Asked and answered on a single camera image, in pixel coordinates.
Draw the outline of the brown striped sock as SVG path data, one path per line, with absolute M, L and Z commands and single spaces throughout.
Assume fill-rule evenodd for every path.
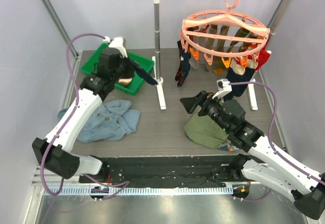
M 122 78 L 118 80 L 117 84 L 123 87 L 127 87 L 132 82 L 132 80 L 132 78 Z

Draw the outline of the black colourful argyle sock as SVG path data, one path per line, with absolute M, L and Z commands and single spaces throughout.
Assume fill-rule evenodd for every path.
M 185 52 L 182 48 L 181 41 L 179 40 L 177 42 L 178 45 L 178 52 L 179 52 L 179 67 L 175 75 L 175 81 L 177 81 L 177 86 L 182 86 L 188 72 L 186 71 L 186 65 L 185 65 Z

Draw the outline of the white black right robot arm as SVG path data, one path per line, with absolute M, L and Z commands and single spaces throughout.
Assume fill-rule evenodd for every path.
M 200 107 L 200 116 L 209 116 L 228 135 L 230 142 L 247 154 L 231 163 L 232 179 L 257 181 L 294 203 L 305 216 L 318 220 L 324 211 L 324 174 L 315 171 L 275 145 L 270 137 L 245 119 L 246 112 L 236 100 L 221 103 L 201 91 L 181 98 L 188 114 Z

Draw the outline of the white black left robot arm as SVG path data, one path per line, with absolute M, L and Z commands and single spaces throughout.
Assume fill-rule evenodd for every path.
M 76 174 L 90 174 L 98 183 L 108 177 L 103 162 L 94 156 L 72 154 L 73 145 L 91 114 L 115 88 L 119 79 L 134 75 L 134 66 L 124 47 L 105 48 L 98 63 L 87 75 L 76 93 L 74 103 L 68 108 L 54 129 L 44 139 L 35 138 L 32 149 L 40 166 L 63 179 Z

